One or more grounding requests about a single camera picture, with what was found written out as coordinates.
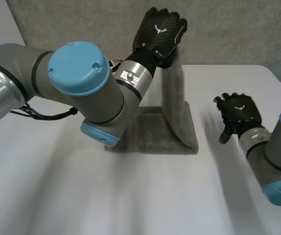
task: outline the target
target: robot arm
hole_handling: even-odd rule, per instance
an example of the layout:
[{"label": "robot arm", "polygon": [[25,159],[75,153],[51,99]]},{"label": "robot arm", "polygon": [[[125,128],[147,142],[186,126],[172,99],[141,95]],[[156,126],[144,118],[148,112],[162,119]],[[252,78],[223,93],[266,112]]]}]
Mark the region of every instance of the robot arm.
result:
[{"label": "robot arm", "polygon": [[114,146],[156,67],[172,64],[186,29],[187,21],[178,13],[152,8],[136,34],[133,53],[115,75],[102,51],[89,42],[68,43],[56,52],[0,45],[0,119],[39,96],[76,107],[85,117],[82,132]]},{"label": "robot arm", "polygon": [[253,100],[246,95],[222,94],[216,97],[226,125],[220,143],[237,134],[262,192],[274,205],[281,206],[281,115],[272,134],[261,125],[261,117]]}]

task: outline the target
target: carbon fiber hand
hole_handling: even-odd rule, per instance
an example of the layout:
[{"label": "carbon fiber hand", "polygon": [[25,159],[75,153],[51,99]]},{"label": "carbon fiber hand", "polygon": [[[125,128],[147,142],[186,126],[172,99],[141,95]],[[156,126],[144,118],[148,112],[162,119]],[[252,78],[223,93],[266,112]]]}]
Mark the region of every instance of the carbon fiber hand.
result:
[{"label": "carbon fiber hand", "polygon": [[250,96],[223,93],[222,97],[224,100],[219,96],[213,100],[217,103],[225,124],[224,131],[219,138],[220,143],[228,142],[232,134],[238,134],[240,137],[249,129],[261,127],[260,113]]},{"label": "carbon fiber hand", "polygon": [[187,20],[180,19],[177,12],[167,9],[157,11],[151,8],[143,18],[133,41],[133,51],[149,50],[158,61],[158,66],[168,68],[172,65],[176,46],[187,30]]}]

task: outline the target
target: white table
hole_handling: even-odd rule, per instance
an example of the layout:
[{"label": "white table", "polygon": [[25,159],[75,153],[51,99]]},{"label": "white table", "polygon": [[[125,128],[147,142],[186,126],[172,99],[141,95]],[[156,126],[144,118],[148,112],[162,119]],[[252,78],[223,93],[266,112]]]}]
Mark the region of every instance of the white table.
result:
[{"label": "white table", "polygon": [[[186,65],[185,92],[198,155],[113,154],[80,132],[83,116],[0,121],[0,234],[279,235],[281,207],[268,202],[236,144],[218,143],[213,98],[246,93],[263,125],[281,112],[281,83],[262,66]],[[157,71],[142,105],[161,102]],[[34,98],[44,114],[68,106]]]}]

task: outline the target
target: logo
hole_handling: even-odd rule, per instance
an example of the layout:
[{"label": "logo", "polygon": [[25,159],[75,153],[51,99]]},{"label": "logo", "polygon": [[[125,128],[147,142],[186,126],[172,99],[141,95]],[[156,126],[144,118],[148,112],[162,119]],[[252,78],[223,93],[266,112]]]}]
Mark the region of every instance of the logo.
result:
[{"label": "logo", "polygon": [[161,30],[161,29],[158,28],[158,26],[156,26],[156,24],[154,25],[154,27],[155,27],[158,34],[166,31],[166,28]]},{"label": "logo", "polygon": [[240,111],[242,111],[244,108],[245,108],[245,105],[243,106],[243,107],[240,107],[240,108],[238,108],[238,107],[234,107],[235,109],[239,109]]}]

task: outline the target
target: wall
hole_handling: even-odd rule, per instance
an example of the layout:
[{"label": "wall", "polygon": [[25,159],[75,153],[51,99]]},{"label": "wall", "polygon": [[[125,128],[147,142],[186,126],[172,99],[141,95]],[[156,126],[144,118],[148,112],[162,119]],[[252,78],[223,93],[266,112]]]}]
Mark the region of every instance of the wall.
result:
[{"label": "wall", "polygon": [[7,0],[25,43],[55,50],[87,40],[127,57],[151,6],[188,20],[184,64],[257,64],[281,81],[281,0]]}]

